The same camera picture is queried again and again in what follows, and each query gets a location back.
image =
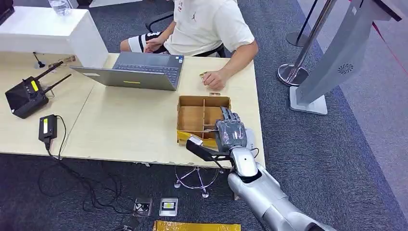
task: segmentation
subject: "power adapter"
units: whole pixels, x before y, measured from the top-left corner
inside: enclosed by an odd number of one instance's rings
[[[45,143],[47,151],[50,150],[51,140],[57,138],[57,116],[54,114],[39,119],[38,139]]]

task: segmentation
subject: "robotic arm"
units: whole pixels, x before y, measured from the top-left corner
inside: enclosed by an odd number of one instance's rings
[[[224,120],[216,122],[218,150],[204,148],[203,141],[191,136],[187,149],[204,161],[231,161],[232,170],[228,175],[228,185],[250,207],[258,220],[263,219],[273,231],[336,231],[305,215],[289,200],[279,183],[255,162],[246,146],[247,137],[244,124],[238,114],[221,107]]]

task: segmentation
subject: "knee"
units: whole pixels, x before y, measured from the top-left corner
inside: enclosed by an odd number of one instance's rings
[[[127,39],[120,42],[120,51],[132,51]]]

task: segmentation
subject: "laptop keyboard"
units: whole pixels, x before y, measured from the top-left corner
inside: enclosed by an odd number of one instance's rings
[[[161,67],[161,66],[141,66],[141,65],[129,65],[129,64],[115,64],[114,69],[126,70],[126,71],[142,71],[153,73],[164,73],[167,75],[168,80],[173,85],[177,84],[177,76],[179,69],[176,67]]]

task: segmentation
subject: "white stand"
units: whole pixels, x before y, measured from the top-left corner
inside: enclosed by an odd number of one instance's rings
[[[85,67],[101,68],[108,50],[88,10],[59,16],[52,8],[16,6],[0,25],[0,51],[76,55]]]
[[[137,1],[142,0],[93,0],[89,7],[109,6]]]
[[[77,0],[68,0],[68,4],[72,9],[76,9],[79,6]]]
[[[297,88],[298,87],[289,88],[289,97],[291,101],[290,108],[292,110],[298,111],[298,112],[313,113],[313,114],[322,115],[322,116],[327,115],[326,99],[324,98],[324,95],[320,96],[318,99],[316,99],[310,104],[298,104],[297,98],[296,98]]]
[[[361,69],[374,20],[399,21],[386,0],[353,0],[321,61],[298,88],[290,88],[291,109],[327,114],[324,94]]]

